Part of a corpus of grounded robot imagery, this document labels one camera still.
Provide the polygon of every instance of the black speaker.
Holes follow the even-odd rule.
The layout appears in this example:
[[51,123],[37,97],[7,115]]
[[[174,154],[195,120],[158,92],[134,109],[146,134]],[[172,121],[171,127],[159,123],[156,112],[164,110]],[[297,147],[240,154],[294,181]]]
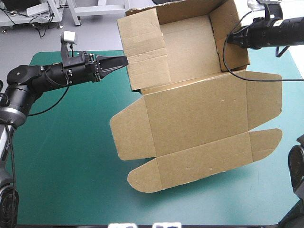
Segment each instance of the black speaker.
[[26,8],[40,4],[40,0],[2,0],[9,10],[25,10]]

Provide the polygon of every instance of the white object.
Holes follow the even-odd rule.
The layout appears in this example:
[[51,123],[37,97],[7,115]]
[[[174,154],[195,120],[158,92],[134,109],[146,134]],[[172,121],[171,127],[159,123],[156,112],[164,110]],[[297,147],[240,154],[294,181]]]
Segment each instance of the white object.
[[137,228],[135,223],[112,223],[108,228]]
[[[61,22],[62,20],[62,15],[64,8],[58,9],[56,4],[58,3],[57,0],[47,0],[47,3],[49,5],[49,9],[51,13],[54,14],[52,22]],[[61,0],[61,4],[64,5],[66,3],[66,0]],[[15,15],[14,17],[10,16],[9,17],[13,20],[15,24],[28,24],[28,23],[48,23],[47,18],[40,17],[37,15],[37,17],[24,17],[22,15]],[[14,24],[10,21],[7,15],[3,11],[0,11],[0,27],[4,26],[13,26]]]
[[265,7],[262,4],[258,3],[257,0],[248,0],[247,5],[252,12],[265,10]]
[[77,7],[75,0],[67,0],[67,3],[76,25],[81,25],[79,18],[81,16],[125,13],[130,8],[129,0],[123,0],[122,5],[107,5],[106,0],[98,0],[97,6],[86,7]]
[[48,8],[48,3],[44,2],[42,4],[27,8],[27,15],[29,17],[41,14],[41,13],[45,13],[48,12],[49,8]]
[[181,223],[180,222],[154,223],[152,228],[181,228]]
[[70,32],[70,31],[64,31],[63,41],[68,43],[68,44],[77,44],[77,34],[75,32]]

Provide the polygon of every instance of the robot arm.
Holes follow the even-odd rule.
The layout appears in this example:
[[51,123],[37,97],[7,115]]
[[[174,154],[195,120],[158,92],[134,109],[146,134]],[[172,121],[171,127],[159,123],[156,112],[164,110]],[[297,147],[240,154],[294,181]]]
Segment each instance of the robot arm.
[[62,62],[48,66],[21,65],[7,76],[8,87],[0,100],[0,227],[15,227],[18,193],[12,187],[13,178],[6,170],[11,139],[23,125],[34,102],[44,92],[85,82],[99,82],[109,73],[128,65],[127,58],[105,57],[86,51],[70,57],[67,45],[77,44],[74,32],[61,35]]

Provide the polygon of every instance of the metal bracket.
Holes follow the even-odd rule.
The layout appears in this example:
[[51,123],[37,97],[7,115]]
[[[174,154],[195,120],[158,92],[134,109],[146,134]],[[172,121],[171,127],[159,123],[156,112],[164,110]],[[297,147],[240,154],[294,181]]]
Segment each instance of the metal bracket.
[[271,20],[283,19],[283,11],[280,1],[257,0],[257,2],[265,6],[265,21],[268,22],[268,27],[271,24]]

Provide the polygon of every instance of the black cable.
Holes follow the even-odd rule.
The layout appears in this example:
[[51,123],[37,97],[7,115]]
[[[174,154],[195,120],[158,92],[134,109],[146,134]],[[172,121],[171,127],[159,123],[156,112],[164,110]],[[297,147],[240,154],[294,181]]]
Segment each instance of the black cable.
[[46,79],[47,79],[47,81],[50,83],[50,84],[53,84],[53,85],[55,85],[55,86],[62,86],[62,87],[65,87],[65,86],[67,86],[67,85],[69,85],[70,84],[70,78],[65,74],[65,77],[66,77],[66,84],[64,85],[64,84],[60,84],[60,83],[58,83],[58,82],[55,82],[53,79],[51,79],[49,76],[48,76],[48,71],[50,70],[50,68],[49,69],[47,69],[44,73],[45,73],[45,77],[46,77]]
[[12,168],[12,176],[13,176],[13,199],[12,199],[12,206],[11,206],[11,223],[10,227],[13,228],[14,226],[14,220],[15,220],[15,192],[16,192],[16,168],[15,168],[15,154],[14,154],[14,148],[13,148],[13,141],[11,139],[9,126],[5,124],[6,133],[9,139],[9,149],[11,154],[11,168]]
[[239,22],[235,25],[235,27],[231,30],[231,32],[227,35],[226,39],[225,39],[225,43],[224,43],[224,47],[223,47],[223,62],[225,67],[227,68],[228,72],[230,74],[232,74],[233,76],[245,80],[245,81],[251,81],[251,82],[302,82],[304,81],[304,79],[249,79],[249,78],[244,78],[241,77],[240,75],[237,75],[235,73],[232,72],[231,68],[228,66],[227,61],[226,61],[226,47],[227,47],[227,43],[228,43],[228,38],[229,36],[232,35],[232,33],[234,32],[234,30],[239,26],[239,24],[242,22],[242,20],[249,15],[250,13],[252,13],[251,11],[246,13],[240,20]]
[[0,10],[1,10],[3,13],[5,13],[5,15],[10,19],[10,21],[11,21],[14,25],[16,25],[16,23],[10,18],[10,16],[7,14],[7,12],[6,12],[4,9],[0,8]]
[[69,89],[69,86],[66,88],[65,92],[63,93],[63,95],[61,96],[61,98],[55,103],[53,104],[51,107],[49,107],[48,109],[42,111],[42,112],[39,112],[39,113],[35,113],[35,114],[29,114],[28,116],[35,116],[35,115],[40,115],[40,114],[43,114],[43,113],[46,113],[47,111],[51,110],[52,108],[54,108],[57,104],[60,103],[60,101],[65,97],[65,95],[67,94],[67,91]]
[[41,32],[40,32],[40,30],[39,30],[38,28],[34,27],[34,29],[38,31],[39,37],[40,37],[40,38],[43,38],[43,37],[46,35],[46,32],[47,32],[47,30],[49,29],[49,25],[50,25],[50,23],[52,23],[52,21],[53,21],[53,18],[54,18],[54,14],[52,13],[52,16],[51,16],[50,19],[48,20],[48,23],[47,23],[47,25],[46,25],[46,28],[44,29],[43,35],[41,34]]

